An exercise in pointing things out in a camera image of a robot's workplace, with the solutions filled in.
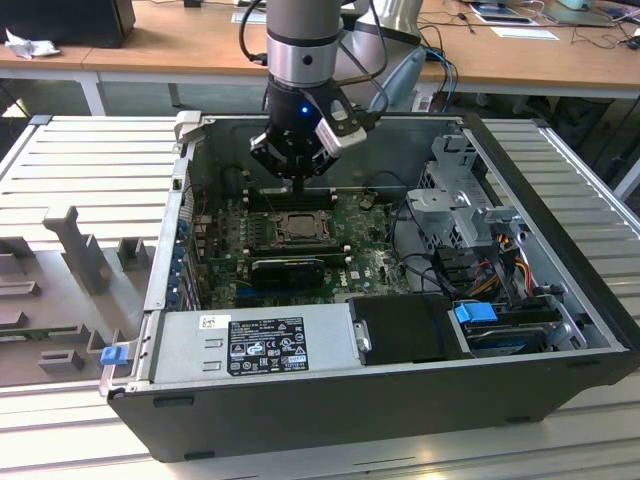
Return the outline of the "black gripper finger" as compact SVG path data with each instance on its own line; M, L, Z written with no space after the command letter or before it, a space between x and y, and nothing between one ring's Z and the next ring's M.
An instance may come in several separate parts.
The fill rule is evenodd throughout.
M250 154L272 176L288 180L293 193L301 192L301 173L294 143L284 133L264 131L250 139Z
M338 160L328 151L321 149L314 156L303 156L298 162L298 192L302 193L305 182L324 175Z

